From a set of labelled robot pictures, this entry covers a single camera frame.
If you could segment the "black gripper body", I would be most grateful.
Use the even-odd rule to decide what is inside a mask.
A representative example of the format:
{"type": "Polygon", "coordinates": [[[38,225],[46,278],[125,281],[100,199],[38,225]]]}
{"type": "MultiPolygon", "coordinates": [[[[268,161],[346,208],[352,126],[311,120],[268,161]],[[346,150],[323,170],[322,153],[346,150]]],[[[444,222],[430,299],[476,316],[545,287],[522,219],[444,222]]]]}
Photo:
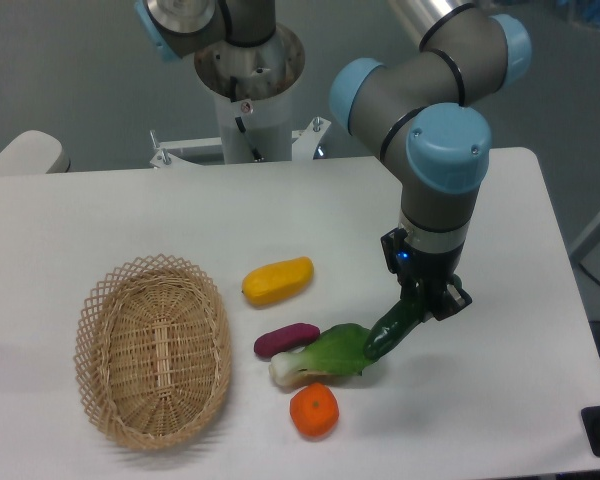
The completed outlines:
{"type": "Polygon", "coordinates": [[[400,286],[409,279],[417,281],[424,295],[425,303],[429,303],[429,294],[434,286],[451,279],[460,279],[455,270],[459,264],[464,245],[443,253],[428,253],[405,244],[410,254],[409,260],[398,274],[400,286]]]}

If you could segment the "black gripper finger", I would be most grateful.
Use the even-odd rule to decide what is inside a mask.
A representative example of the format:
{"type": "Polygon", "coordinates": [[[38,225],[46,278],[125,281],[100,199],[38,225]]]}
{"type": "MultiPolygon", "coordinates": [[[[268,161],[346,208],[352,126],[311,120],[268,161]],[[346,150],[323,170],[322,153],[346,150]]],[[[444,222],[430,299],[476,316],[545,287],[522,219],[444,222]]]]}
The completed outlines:
{"type": "Polygon", "coordinates": [[[464,290],[461,279],[451,279],[434,286],[429,294],[429,310],[432,316],[442,321],[458,314],[473,302],[464,290]]]}
{"type": "Polygon", "coordinates": [[[423,291],[417,281],[409,279],[401,286],[400,301],[404,316],[409,320],[423,320],[426,305],[423,291]]]}

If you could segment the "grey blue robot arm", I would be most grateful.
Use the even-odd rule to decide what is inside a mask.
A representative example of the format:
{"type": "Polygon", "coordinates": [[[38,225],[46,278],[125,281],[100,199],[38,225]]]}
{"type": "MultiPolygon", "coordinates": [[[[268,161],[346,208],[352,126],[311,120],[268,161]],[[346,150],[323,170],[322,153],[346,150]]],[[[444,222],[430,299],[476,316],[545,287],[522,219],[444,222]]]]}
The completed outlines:
{"type": "MultiPolygon", "coordinates": [[[[472,103],[529,68],[525,27],[472,1],[396,1],[417,46],[408,62],[349,63],[329,93],[334,119],[401,183],[398,227],[383,237],[403,297],[448,318],[470,303],[453,278],[480,185],[491,131],[472,103]]],[[[228,163],[292,156],[289,94],[304,66],[296,35],[272,1],[139,1],[136,13],[165,60],[192,57],[214,96],[228,163]]]]}

